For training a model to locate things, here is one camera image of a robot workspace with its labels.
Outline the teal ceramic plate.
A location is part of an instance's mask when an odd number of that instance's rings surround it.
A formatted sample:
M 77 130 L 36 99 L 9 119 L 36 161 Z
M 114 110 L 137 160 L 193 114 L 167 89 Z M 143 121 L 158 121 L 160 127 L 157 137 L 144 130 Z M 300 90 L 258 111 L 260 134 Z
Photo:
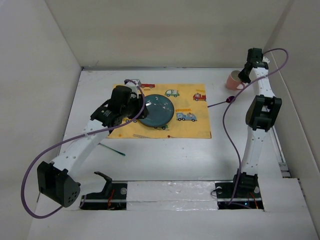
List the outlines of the teal ceramic plate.
M 171 121 L 175 113 L 174 104 L 164 95 L 147 95 L 145 97 L 145 105 L 148 115 L 139 121 L 147 127 L 164 127 Z

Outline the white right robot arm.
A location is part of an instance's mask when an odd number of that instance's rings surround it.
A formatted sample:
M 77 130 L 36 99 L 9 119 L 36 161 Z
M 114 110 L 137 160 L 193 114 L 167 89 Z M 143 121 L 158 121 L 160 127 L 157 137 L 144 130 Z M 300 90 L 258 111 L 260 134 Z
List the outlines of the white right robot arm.
M 253 86 L 255 97 L 246 113 L 248 134 L 241 172 L 249 176 L 258 174 L 258 163 L 268 131 L 274 126 L 282 106 L 269 81 L 269 66 L 262 49 L 250 48 L 246 63 L 238 77 L 242 83 Z

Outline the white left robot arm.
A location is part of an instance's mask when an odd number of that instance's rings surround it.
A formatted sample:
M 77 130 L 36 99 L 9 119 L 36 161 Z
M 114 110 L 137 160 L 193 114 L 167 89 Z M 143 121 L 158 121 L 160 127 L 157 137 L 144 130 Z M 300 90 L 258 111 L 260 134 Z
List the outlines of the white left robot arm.
M 37 167 L 39 191 L 64 208 L 71 206 L 79 196 L 95 193 L 100 198 L 111 194 L 111 178 L 95 170 L 93 178 L 85 179 L 79 170 L 91 152 L 123 119 L 142 119 L 148 114 L 142 90 L 133 80 L 117 85 L 110 99 L 99 106 L 83 130 L 83 134 L 54 158 Z

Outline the yellow car-print cloth placemat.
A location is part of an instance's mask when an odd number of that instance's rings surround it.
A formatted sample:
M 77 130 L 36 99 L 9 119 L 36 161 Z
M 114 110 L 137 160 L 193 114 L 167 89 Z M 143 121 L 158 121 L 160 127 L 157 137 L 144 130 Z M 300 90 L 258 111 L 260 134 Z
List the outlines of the yellow car-print cloth placemat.
M 164 125 L 146 126 L 139 120 L 113 130 L 109 139 L 210 139 L 211 127 L 207 106 L 206 88 L 203 83 L 143 83 L 144 95 L 160 95 L 173 104 L 173 116 Z

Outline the purple metallic spoon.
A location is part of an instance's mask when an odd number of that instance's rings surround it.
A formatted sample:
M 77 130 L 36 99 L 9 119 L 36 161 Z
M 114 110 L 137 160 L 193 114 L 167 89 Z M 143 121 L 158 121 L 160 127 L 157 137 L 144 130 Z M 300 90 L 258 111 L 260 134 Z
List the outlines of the purple metallic spoon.
M 229 103 L 231 103 L 234 99 L 235 99 L 235 96 L 229 96 L 225 101 L 221 101 L 221 102 L 218 102 L 218 103 L 210 104 L 210 105 L 208 105 L 207 107 L 208 107 L 208 108 L 211 108 L 211 107 L 219 106 L 219 105 L 221 105 L 221 104 L 229 104 Z

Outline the pink ceramic mug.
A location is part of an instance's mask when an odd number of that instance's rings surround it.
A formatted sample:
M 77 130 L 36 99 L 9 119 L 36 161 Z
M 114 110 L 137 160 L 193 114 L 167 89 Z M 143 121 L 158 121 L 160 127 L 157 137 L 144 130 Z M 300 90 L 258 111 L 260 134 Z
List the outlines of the pink ceramic mug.
M 239 78 L 239 70 L 233 70 L 230 75 L 228 76 L 225 87 L 228 90 L 232 91 L 240 91 L 242 90 L 246 85 L 240 80 Z

